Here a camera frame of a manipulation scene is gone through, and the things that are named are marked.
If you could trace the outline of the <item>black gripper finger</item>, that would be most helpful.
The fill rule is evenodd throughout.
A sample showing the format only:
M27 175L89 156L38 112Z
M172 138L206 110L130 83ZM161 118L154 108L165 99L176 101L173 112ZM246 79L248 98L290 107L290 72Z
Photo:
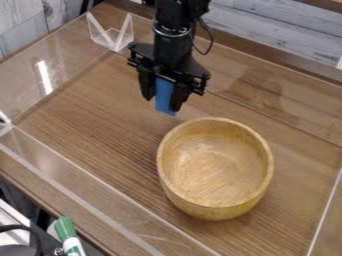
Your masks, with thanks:
M192 88L188 84L178 82L174 85L174 90L170 100L170 108L174 112L181 110L182 104L188 101L192 94Z
M138 78L142 95L150 101L155 97L155 74L146 66L139 65Z

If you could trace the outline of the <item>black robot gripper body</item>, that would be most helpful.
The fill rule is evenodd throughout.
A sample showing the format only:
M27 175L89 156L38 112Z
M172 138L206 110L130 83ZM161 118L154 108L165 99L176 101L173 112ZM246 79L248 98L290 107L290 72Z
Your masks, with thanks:
M155 79L162 78L173 85L185 83L192 93L204 95L212 74L193 56L193 50L198 50L196 29L154 29L154 32L153 44L139 41L129 44L129 64L137 71L139 65L146 66L154 72Z

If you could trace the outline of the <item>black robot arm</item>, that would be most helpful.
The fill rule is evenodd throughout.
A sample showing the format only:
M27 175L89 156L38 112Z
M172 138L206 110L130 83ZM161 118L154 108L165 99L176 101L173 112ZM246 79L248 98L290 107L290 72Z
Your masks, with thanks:
M204 95L210 71L196 60L197 25L209 27L202 16L212 0L157 0L153 23L154 43L129 44L129 64L137 68L143 98L155 99L155 109L172 116L180 112L193 93Z

